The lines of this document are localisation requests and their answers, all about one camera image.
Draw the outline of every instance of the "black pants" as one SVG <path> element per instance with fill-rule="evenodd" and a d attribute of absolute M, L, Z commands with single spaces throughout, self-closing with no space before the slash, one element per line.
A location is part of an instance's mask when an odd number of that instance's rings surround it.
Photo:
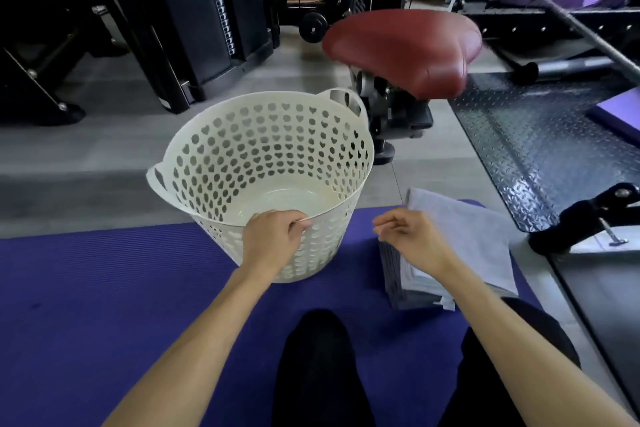
<path fill-rule="evenodd" d="M 505 302 L 580 366 L 578 354 L 556 319 L 519 299 Z M 462 342 L 462 354 L 456 390 L 438 425 L 524 426 L 471 329 Z M 289 335 L 278 367 L 271 424 L 274 427 L 375 425 L 347 329 L 331 311 L 308 312 Z"/>

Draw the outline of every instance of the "basket rim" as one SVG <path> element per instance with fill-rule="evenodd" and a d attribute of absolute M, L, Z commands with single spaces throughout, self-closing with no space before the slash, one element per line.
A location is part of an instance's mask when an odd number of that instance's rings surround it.
<path fill-rule="evenodd" d="M 175 144 L 175 142 L 178 140 L 178 138 L 180 137 L 181 139 L 183 138 L 184 134 L 187 134 L 187 127 L 190 127 L 193 124 L 193 121 L 196 120 L 197 118 L 205 115 L 205 114 L 213 114 L 213 113 L 218 113 L 220 110 L 222 110 L 221 105 L 223 107 L 226 107 L 228 105 L 231 105 L 232 102 L 234 102 L 235 100 L 238 99 L 243 99 L 246 98 L 249 95 L 265 95 L 265 94 L 300 94 L 300 95 L 304 95 L 305 97 L 314 97 L 314 98 L 318 98 L 320 99 L 324 104 L 326 104 L 327 102 L 331 102 L 332 105 L 334 105 L 336 108 L 341 108 L 341 111 L 344 111 L 346 114 L 350 115 L 349 118 L 353 117 L 353 123 L 354 125 L 358 125 L 360 129 L 363 129 L 364 125 L 362 124 L 362 121 L 360 120 L 360 118 L 353 113 L 351 110 L 349 110 L 348 107 L 346 107 L 345 105 L 342 105 L 341 103 L 339 103 L 338 101 L 332 100 L 330 98 L 324 98 L 322 96 L 319 96 L 318 94 L 315 93 L 308 93 L 305 91 L 254 91 L 251 93 L 245 93 L 242 95 L 238 95 L 238 96 L 234 96 L 233 98 L 229 98 L 223 101 L 220 101 L 218 103 L 214 103 L 211 107 L 209 108 L 205 108 L 202 112 L 199 112 L 198 114 L 194 115 L 192 118 L 190 118 L 187 122 L 185 122 L 185 124 L 183 124 L 180 129 L 175 133 L 175 135 L 172 137 L 172 139 L 169 141 L 169 143 L 167 144 L 166 149 L 164 150 L 164 155 L 163 155 L 163 160 L 159 163 L 161 169 L 162 169 L 162 174 L 163 174 L 163 178 L 165 175 L 165 164 L 167 163 L 166 161 L 166 157 L 167 157 L 167 153 L 169 152 L 169 148 L 172 147 L 173 144 Z M 367 166 L 367 174 L 364 176 L 364 179 L 362 180 L 362 183 L 354 190 L 351 192 L 351 194 L 347 197 L 345 197 L 340 203 L 336 204 L 335 206 L 333 206 L 332 208 L 329 208 L 325 211 L 323 211 L 322 213 L 318 213 L 315 214 L 313 216 L 308 216 L 306 218 L 304 218 L 303 220 L 300 221 L 307 221 L 307 220 L 314 220 L 324 214 L 327 214 L 333 210 L 335 210 L 337 207 L 342 206 L 343 204 L 345 204 L 347 201 L 349 201 L 357 192 L 360 192 L 365 184 L 365 182 L 367 181 L 367 179 L 369 178 L 369 175 L 371 174 L 371 170 L 373 168 L 373 160 L 374 160 L 374 147 L 373 147 L 373 139 L 371 138 L 371 133 L 369 132 L 369 129 L 363 129 L 362 132 L 364 133 L 364 135 L 366 135 L 366 137 L 363 137 L 367 143 L 367 146 L 369 147 L 369 160 L 371 161 L 371 165 Z M 202 214 L 200 214 L 199 212 L 195 211 L 195 210 L 191 210 L 192 212 L 189 213 L 191 215 L 192 218 L 194 219 L 198 219 L 198 220 L 203 220 L 206 221 L 208 223 L 213 223 L 215 224 L 217 227 L 225 227 L 225 228 L 232 228 L 232 229 L 244 229 L 244 227 L 246 225 L 230 225 L 228 223 L 225 223 L 224 221 L 218 221 L 218 220 L 212 220 L 210 218 L 207 218 L 206 216 L 203 216 Z"/>

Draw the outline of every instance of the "purple yoga mat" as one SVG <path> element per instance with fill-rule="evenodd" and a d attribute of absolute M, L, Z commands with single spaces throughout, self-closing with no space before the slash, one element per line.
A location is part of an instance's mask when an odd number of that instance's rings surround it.
<path fill-rule="evenodd" d="M 285 339 L 318 308 L 345 323 L 379 427 L 437 424 L 467 323 L 460 312 L 391 309 L 371 226 L 387 209 L 356 210 L 325 269 L 269 288 L 203 426 L 269 425 Z M 0 241 L 0 425 L 100 425 L 234 268 L 195 223 Z M 539 306 L 514 271 L 521 297 Z"/>
<path fill-rule="evenodd" d="M 598 103 L 587 115 L 640 145 L 640 88 L 632 88 Z"/>

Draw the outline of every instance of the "red seat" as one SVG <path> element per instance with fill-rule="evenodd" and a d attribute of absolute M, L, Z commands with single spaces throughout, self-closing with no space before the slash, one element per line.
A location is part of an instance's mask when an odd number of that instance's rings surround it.
<path fill-rule="evenodd" d="M 482 49 L 476 24 L 443 10 L 372 10 L 336 22 L 323 39 L 329 58 L 370 71 L 418 99 L 452 98 Z"/>

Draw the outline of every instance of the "plastic basket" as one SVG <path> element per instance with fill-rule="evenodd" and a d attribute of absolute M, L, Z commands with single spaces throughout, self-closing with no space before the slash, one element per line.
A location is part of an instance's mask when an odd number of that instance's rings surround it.
<path fill-rule="evenodd" d="M 355 92 L 267 91 L 196 115 L 148 170 L 147 181 L 238 265 L 243 227 L 254 213 L 306 213 L 312 226 L 275 280 L 293 282 L 333 258 L 373 157 L 366 110 Z"/>

